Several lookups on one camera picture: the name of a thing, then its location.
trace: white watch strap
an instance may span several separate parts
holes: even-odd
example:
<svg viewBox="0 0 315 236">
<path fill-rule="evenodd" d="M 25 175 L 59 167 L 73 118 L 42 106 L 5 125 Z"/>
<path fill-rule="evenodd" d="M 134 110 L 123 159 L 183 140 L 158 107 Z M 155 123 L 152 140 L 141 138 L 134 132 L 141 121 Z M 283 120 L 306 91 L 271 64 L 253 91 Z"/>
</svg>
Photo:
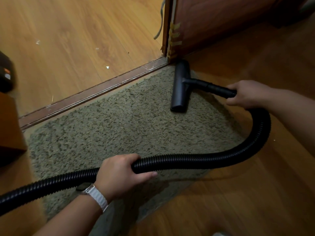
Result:
<svg viewBox="0 0 315 236">
<path fill-rule="evenodd" d="M 95 187 L 95 185 L 93 185 L 92 188 L 88 189 L 86 193 L 92 196 L 93 199 L 95 199 L 95 201 L 100 205 L 104 213 L 104 211 L 108 207 L 108 203 L 105 197 L 102 195 L 102 193 Z"/>
</svg>

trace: rug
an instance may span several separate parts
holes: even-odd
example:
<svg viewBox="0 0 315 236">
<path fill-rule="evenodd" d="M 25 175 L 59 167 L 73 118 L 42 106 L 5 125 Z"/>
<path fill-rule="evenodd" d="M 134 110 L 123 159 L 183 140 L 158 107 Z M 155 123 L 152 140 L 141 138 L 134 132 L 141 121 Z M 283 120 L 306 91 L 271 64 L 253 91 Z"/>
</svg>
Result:
<svg viewBox="0 0 315 236">
<path fill-rule="evenodd" d="M 212 153 L 243 141 L 240 127 L 211 94 L 193 92 L 186 113 L 170 111 L 173 66 L 111 96 L 48 121 L 27 139 L 39 179 L 99 167 L 111 156 Z M 207 170 L 165 170 L 110 204 L 91 235 L 117 235 L 168 202 Z M 44 198 L 48 218 L 77 196 L 75 189 Z"/>
</svg>

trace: vacuum cleaner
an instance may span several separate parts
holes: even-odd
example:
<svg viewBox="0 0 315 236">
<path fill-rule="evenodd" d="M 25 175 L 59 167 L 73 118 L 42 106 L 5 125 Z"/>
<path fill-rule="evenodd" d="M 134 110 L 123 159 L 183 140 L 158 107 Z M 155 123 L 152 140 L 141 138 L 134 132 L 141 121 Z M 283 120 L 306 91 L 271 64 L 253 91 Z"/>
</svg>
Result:
<svg viewBox="0 0 315 236">
<path fill-rule="evenodd" d="M 232 98 L 237 92 L 199 79 L 192 79 L 189 63 L 180 60 L 175 67 L 175 78 L 171 99 L 171 111 L 184 113 L 187 110 L 193 89 Z M 248 109 L 253 127 L 244 142 L 223 152 L 209 154 L 169 154 L 142 158 L 132 164 L 135 173 L 168 169 L 214 169 L 227 167 L 247 160 L 266 143 L 271 129 L 269 113 L 263 108 Z M 95 182 L 99 168 L 78 170 L 43 179 L 20 187 L 0 196 L 0 216 L 35 199 L 60 190 Z"/>
</svg>

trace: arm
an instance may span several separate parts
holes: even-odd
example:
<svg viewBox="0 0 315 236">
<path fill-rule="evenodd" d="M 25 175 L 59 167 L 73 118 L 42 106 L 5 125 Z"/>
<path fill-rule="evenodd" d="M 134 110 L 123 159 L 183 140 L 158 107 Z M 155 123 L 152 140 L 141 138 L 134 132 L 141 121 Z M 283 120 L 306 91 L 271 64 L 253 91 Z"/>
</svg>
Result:
<svg viewBox="0 0 315 236">
<path fill-rule="evenodd" d="M 238 91 L 234 98 L 227 99 L 227 105 L 265 108 L 315 156 L 315 101 L 313 99 L 289 90 L 270 88 L 253 80 L 242 80 L 227 87 Z"/>
<path fill-rule="evenodd" d="M 137 154 L 128 154 L 103 161 L 94 185 L 104 195 L 108 204 L 135 185 L 157 175 L 156 172 L 135 174 L 131 164 L 139 158 Z M 79 195 L 35 236 L 86 236 L 101 214 L 100 206 L 90 195 Z"/>
</svg>

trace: vacuum hose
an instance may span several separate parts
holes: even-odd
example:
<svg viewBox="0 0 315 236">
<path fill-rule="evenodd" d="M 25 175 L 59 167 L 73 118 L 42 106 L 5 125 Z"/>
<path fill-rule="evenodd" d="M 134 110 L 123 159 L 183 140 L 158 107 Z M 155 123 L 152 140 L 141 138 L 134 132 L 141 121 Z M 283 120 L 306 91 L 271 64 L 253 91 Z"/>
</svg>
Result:
<svg viewBox="0 0 315 236">
<path fill-rule="evenodd" d="M 221 95 L 234 97 L 236 92 L 197 79 L 189 79 L 190 85 Z M 214 169 L 245 161 L 255 155 L 266 143 L 271 121 L 269 113 L 262 108 L 248 110 L 253 118 L 253 127 L 247 139 L 238 146 L 223 152 L 209 154 L 157 155 L 137 160 L 132 165 L 135 173 L 167 169 Z M 35 199 L 60 190 L 79 186 L 84 182 L 95 182 L 99 168 L 78 170 L 43 179 L 20 187 L 0 196 L 0 216 Z"/>
</svg>

